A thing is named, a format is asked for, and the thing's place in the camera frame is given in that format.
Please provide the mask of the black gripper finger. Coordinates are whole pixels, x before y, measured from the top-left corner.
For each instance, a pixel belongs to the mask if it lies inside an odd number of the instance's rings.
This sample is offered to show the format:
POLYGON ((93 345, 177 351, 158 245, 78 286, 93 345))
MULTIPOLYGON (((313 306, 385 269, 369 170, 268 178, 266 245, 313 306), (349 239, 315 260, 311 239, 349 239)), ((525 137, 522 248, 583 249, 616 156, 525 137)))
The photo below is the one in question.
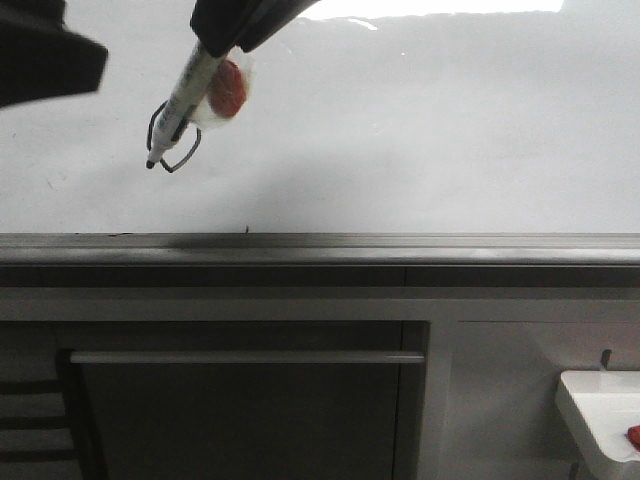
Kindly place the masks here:
POLYGON ((249 53, 256 49, 315 0, 199 0, 190 27, 212 57, 232 48, 249 53))
POLYGON ((107 48, 65 23, 65 1, 1 3, 1 106, 98 90, 107 48))

